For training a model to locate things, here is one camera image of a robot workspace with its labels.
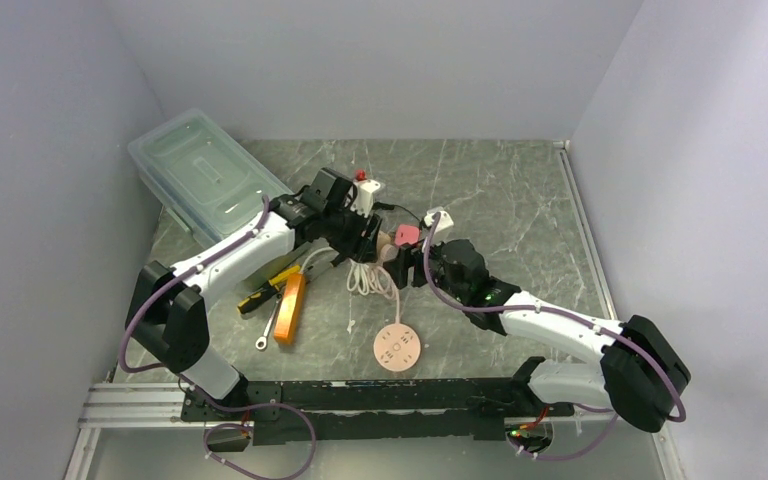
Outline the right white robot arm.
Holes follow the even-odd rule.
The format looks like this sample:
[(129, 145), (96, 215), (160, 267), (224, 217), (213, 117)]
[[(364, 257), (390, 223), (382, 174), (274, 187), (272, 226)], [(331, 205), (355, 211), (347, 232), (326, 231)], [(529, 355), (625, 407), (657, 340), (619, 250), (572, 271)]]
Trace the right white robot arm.
[(510, 391), (520, 413), (534, 415), (555, 403), (586, 405), (649, 433), (685, 420), (681, 395), (691, 373), (650, 319), (603, 319), (543, 301), (492, 276), (465, 239), (428, 250), (388, 246), (383, 267), (397, 288), (427, 286), (481, 330), (536, 340), (574, 358), (567, 366), (536, 357), (521, 365)]

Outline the beige cube socket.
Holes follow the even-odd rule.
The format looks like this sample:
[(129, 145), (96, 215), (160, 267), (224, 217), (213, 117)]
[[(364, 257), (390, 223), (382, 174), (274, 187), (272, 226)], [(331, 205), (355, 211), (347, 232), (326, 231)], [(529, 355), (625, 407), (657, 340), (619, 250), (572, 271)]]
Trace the beige cube socket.
[(376, 263), (383, 265), (385, 262), (394, 260), (398, 255), (399, 248), (395, 245), (391, 235), (385, 232), (379, 232), (376, 240)]

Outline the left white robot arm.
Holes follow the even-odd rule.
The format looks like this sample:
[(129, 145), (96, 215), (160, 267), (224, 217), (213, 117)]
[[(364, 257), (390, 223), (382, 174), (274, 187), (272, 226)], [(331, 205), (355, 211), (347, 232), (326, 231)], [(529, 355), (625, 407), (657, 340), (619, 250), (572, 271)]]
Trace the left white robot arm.
[(381, 182), (352, 180), (324, 167), (298, 192), (274, 199), (251, 221), (207, 250), (167, 267), (146, 264), (134, 288), (118, 365), (127, 372), (130, 340), (164, 367), (199, 387), (208, 407), (224, 420), (248, 405), (248, 381), (211, 345), (208, 312), (242, 280), (293, 250), (324, 240), (339, 258), (373, 263), (381, 219), (373, 211)]

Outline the pink socket cable plug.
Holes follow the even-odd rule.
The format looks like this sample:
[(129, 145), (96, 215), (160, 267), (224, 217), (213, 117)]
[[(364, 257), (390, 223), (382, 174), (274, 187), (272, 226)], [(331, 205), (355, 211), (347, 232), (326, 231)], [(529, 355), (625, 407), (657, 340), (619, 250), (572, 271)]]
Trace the pink socket cable plug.
[(388, 273), (387, 270), (384, 268), (384, 264), (379, 265), (378, 267), (378, 278), (379, 278), (380, 286), (382, 287), (383, 295), (387, 299), (393, 300), (395, 302), (394, 322), (396, 324), (400, 324), (401, 314), (402, 314), (400, 291), (396, 286), (395, 281), (392, 278), (392, 275)]

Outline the pink round socket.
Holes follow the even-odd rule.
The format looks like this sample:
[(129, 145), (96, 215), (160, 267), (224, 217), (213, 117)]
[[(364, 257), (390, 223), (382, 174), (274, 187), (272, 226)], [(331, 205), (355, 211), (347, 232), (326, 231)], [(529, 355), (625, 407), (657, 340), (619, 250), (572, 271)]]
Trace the pink round socket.
[(373, 342), (374, 358), (391, 372), (403, 372), (412, 368), (420, 358), (422, 342), (416, 331), (402, 323), (383, 327)]

